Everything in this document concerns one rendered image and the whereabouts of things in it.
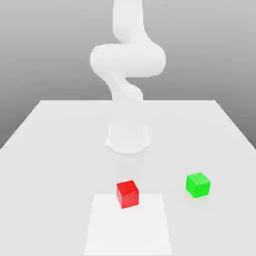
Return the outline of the small red cube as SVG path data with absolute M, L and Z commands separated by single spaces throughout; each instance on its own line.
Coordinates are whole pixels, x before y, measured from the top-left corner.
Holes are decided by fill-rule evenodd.
M 117 183 L 116 195 L 122 209 L 139 204 L 139 189 L 133 180 Z

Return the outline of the small green cube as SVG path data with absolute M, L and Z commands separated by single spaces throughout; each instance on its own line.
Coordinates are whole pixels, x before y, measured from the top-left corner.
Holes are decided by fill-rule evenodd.
M 193 173 L 186 177 L 186 190 L 194 199 L 207 196 L 210 192 L 211 181 L 202 173 Z

